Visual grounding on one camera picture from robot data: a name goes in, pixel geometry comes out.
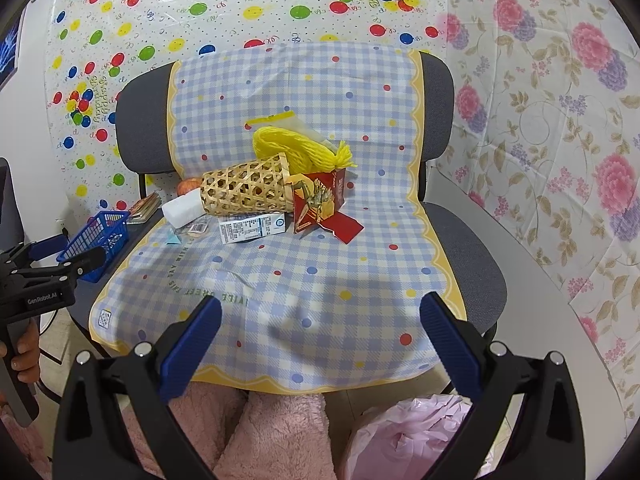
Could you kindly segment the person's left hand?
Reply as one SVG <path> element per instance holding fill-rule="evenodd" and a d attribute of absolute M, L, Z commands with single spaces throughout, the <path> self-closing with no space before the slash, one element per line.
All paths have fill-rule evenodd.
<path fill-rule="evenodd" d="M 34 384 L 40 378 L 39 327 L 35 320 L 29 324 L 16 344 L 16 356 L 11 367 L 17 378 L 25 384 Z"/>

